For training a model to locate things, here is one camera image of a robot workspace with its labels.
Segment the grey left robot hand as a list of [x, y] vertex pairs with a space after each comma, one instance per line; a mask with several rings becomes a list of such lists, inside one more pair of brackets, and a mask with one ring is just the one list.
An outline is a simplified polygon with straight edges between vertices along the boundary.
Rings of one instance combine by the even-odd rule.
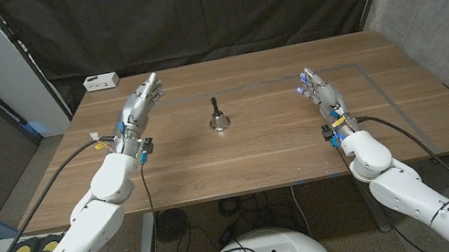
[[119, 134], [114, 141], [115, 153], [136, 156], [149, 121], [149, 113], [163, 94], [162, 81], [156, 73], [151, 73], [127, 98], [116, 121]]

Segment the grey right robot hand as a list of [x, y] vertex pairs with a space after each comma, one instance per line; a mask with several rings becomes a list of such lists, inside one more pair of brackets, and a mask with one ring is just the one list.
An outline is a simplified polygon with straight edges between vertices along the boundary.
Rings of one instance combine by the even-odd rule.
[[301, 87], [298, 87], [298, 93], [318, 107], [320, 115], [342, 140], [359, 131], [360, 126], [355, 118], [350, 116], [342, 93], [310, 68], [303, 69], [299, 74]]

